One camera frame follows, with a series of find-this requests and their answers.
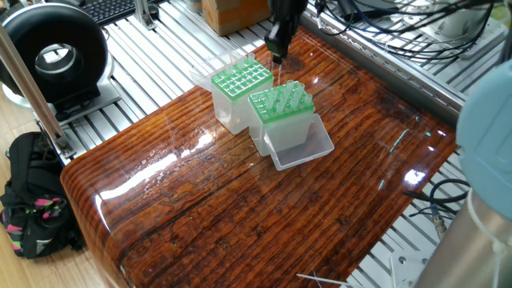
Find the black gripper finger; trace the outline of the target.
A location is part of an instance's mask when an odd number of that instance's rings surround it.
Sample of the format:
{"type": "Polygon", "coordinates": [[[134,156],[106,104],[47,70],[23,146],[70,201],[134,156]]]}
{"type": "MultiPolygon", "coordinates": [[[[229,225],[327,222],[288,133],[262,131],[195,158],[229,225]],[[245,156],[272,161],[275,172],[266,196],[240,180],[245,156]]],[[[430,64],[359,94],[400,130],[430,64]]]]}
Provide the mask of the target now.
{"type": "Polygon", "coordinates": [[[275,35],[277,42],[277,52],[275,53],[275,62],[282,64],[288,55],[288,49],[293,37],[291,29],[279,29],[275,35]]]}
{"type": "Polygon", "coordinates": [[[280,56],[280,42],[278,39],[279,26],[272,26],[265,36],[265,44],[273,56],[280,56]]]}

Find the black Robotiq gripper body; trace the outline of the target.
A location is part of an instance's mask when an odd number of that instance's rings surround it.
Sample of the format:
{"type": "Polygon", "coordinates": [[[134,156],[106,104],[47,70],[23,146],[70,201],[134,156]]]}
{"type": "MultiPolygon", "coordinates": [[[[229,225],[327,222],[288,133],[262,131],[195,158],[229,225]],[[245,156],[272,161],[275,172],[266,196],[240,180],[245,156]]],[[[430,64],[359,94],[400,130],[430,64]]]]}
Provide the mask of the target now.
{"type": "Polygon", "coordinates": [[[306,10],[307,0],[269,0],[273,24],[290,28],[290,33],[297,32],[302,13],[306,10]]]}

